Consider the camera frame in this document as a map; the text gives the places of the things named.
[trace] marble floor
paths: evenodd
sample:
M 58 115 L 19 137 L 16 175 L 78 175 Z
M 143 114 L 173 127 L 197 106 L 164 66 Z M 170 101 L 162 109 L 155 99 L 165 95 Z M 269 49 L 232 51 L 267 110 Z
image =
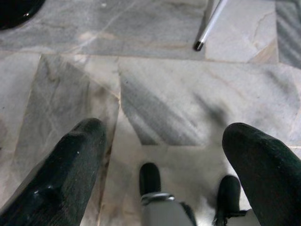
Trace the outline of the marble floor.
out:
M 47 0 L 0 32 L 0 206 L 86 117 L 105 122 L 108 146 L 82 226 L 141 225 L 147 161 L 211 225 L 218 184 L 235 175 L 221 146 L 232 122 L 301 157 L 301 2 L 231 0 L 195 52 L 216 2 Z

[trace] foot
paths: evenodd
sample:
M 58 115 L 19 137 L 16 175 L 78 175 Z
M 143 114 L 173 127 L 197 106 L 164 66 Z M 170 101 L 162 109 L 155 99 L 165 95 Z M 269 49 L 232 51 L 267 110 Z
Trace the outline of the foot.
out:
M 144 164 L 139 173 L 140 195 L 161 192 L 161 180 L 159 169 L 154 163 Z
M 234 176 L 225 176 L 218 190 L 215 225 L 224 226 L 227 223 L 227 218 L 244 216 L 246 214 L 246 211 L 239 210 L 239 198 L 239 180 Z

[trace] white marble tile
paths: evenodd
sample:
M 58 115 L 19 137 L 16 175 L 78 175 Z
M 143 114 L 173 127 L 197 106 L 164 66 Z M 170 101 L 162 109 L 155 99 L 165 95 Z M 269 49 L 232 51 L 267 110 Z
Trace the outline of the white marble tile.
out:
M 205 46 L 209 60 L 276 63 L 275 2 L 228 1 Z
M 64 55 L 73 65 L 83 70 L 92 80 L 120 98 L 120 77 L 117 56 Z
M 42 55 L 14 156 L 23 180 L 59 139 L 79 121 L 96 117 L 113 139 L 119 100 L 59 55 Z
M 0 52 L 0 206 L 5 191 L 39 54 Z
M 0 49 L 203 59 L 192 47 L 208 0 L 47 0 Z
M 288 73 L 293 75 L 293 81 L 296 85 L 297 92 L 299 94 L 299 99 L 301 100 L 301 69 L 294 68 L 293 66 L 287 66 Z M 289 131 L 290 142 L 288 145 L 298 146 L 301 145 L 301 107 L 298 112 L 294 116 L 294 121 L 292 124 L 292 128 Z
M 103 194 L 100 225 L 140 225 L 137 171 L 145 153 L 134 129 L 119 112 Z
M 301 146 L 289 146 L 289 148 L 298 156 L 299 159 L 301 159 Z

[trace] black rubber tip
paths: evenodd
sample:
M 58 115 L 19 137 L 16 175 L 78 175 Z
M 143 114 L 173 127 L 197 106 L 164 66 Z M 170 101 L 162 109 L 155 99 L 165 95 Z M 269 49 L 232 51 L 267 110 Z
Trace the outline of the black rubber tip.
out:
M 195 49 L 197 52 L 199 52 L 199 51 L 201 51 L 203 45 L 204 45 L 203 42 L 198 41 L 198 42 L 196 43 L 196 45 L 194 46 L 194 49 Z

